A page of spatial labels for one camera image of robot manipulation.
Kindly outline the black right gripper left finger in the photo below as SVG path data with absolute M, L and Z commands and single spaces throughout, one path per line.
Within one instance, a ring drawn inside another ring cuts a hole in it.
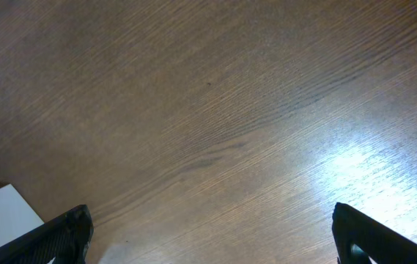
M 94 227 L 78 205 L 0 247 L 0 264 L 84 264 Z

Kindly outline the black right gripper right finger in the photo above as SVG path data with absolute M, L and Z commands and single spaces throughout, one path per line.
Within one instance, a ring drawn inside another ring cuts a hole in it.
M 352 206 L 336 203 L 332 219 L 338 263 L 417 263 L 416 243 Z

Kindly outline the white cardboard box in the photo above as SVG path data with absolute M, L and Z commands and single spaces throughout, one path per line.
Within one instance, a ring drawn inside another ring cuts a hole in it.
M 0 247 L 44 224 L 12 186 L 0 188 Z

